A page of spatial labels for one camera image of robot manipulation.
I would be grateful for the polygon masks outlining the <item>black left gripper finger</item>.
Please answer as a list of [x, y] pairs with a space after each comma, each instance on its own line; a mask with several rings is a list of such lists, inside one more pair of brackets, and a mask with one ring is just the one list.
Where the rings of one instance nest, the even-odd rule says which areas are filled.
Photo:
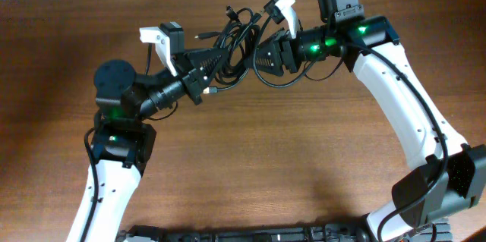
[[228, 50], [221, 48], [196, 49], [185, 53], [185, 57], [195, 68], [202, 61], [225, 61], [228, 58]]
[[199, 64], [197, 83], [198, 86], [209, 86], [216, 73], [222, 68], [223, 61], [202, 61]]

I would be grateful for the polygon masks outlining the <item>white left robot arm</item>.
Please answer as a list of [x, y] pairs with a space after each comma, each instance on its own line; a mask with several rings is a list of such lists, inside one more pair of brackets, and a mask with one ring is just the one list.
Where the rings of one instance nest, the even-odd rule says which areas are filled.
[[69, 241], [114, 241], [124, 212], [144, 175], [156, 139], [150, 125], [163, 109], [175, 112], [187, 96], [196, 105], [228, 60], [227, 49], [191, 49], [172, 57], [175, 74], [139, 74], [121, 59], [94, 75], [98, 107], [84, 135], [90, 160], [87, 184]]

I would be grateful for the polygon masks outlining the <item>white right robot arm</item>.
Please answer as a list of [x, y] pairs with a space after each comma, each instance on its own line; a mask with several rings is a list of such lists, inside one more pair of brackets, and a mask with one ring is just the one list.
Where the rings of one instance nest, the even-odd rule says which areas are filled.
[[410, 172], [392, 199], [362, 222], [325, 227], [325, 240], [439, 240], [442, 218], [471, 209], [485, 187], [485, 147], [470, 146], [442, 116], [415, 76], [399, 36], [383, 16], [366, 17], [359, 0], [317, 0], [322, 25], [305, 30], [295, 0], [269, 0], [270, 21], [286, 21], [248, 59], [258, 77], [288, 70], [297, 77], [329, 56], [339, 58], [371, 92], [399, 138]]

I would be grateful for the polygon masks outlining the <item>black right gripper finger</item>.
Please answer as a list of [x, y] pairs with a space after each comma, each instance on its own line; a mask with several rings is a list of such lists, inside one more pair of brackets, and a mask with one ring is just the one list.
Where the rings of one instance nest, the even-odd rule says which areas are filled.
[[278, 29], [275, 33], [273, 33], [271, 36], [266, 38], [262, 43], [261, 46], [267, 46], [269, 44], [272, 44], [276, 40], [278, 40], [281, 36], [285, 36], [287, 34], [287, 30], [284, 29], [283, 27]]
[[284, 71], [278, 42], [262, 42], [257, 47], [255, 65], [259, 72], [281, 77]]

